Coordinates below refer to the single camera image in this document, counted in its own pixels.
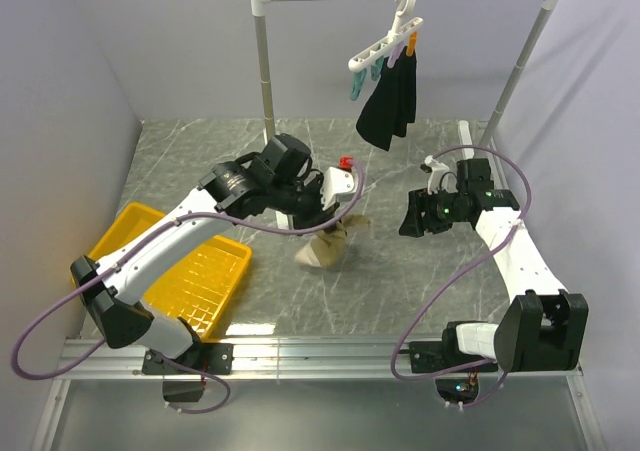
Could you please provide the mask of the khaki underwear white waistband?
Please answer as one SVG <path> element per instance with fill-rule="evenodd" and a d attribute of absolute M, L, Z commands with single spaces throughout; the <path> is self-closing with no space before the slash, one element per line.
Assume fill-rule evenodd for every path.
<path fill-rule="evenodd" d="M 295 255 L 295 261 L 303 266 L 327 269 L 344 253 L 349 231 L 352 228 L 371 227 L 371 220 L 362 214 L 350 214 L 335 225 L 317 232 Z"/>

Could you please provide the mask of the white clip hanger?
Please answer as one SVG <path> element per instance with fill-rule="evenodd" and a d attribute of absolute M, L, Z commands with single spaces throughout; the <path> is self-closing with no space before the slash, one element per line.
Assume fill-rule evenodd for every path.
<path fill-rule="evenodd" d="M 394 14 L 391 28 L 386 35 L 374 44 L 352 57 L 348 69 L 359 73 L 373 64 L 377 59 L 388 56 L 397 44 L 405 41 L 423 26 L 423 19 L 412 17 L 417 0 L 400 0 Z"/>

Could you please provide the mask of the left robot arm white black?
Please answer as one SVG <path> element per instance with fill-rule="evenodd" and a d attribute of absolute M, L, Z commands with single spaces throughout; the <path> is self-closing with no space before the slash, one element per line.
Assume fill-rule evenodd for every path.
<path fill-rule="evenodd" d="M 119 249 L 71 267 L 81 301 L 112 349 L 142 344 L 165 355 L 178 372 L 195 370 L 200 339 L 182 317 L 170 317 L 143 297 L 167 271 L 210 238 L 247 218 L 274 210 L 291 217 L 291 235 L 337 223 L 342 200 L 360 180 L 347 168 L 314 168 L 310 148 L 277 134 L 263 150 L 213 166 L 165 217 Z"/>

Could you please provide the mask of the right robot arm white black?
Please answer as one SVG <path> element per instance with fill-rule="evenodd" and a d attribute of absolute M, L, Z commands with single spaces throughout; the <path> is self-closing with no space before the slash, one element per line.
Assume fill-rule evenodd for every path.
<path fill-rule="evenodd" d="M 509 296 L 501 321 L 459 321 L 447 324 L 440 340 L 409 345 L 415 373 L 471 363 L 482 370 L 507 372 L 569 371 L 576 368 L 588 317 L 581 294 L 571 294 L 554 276 L 535 246 L 508 189 L 498 189 L 486 158 L 461 160 L 456 187 L 444 188 L 449 168 L 427 157 L 425 188 L 408 194 L 408 208 L 399 233 L 418 238 L 467 223 L 492 253 Z"/>

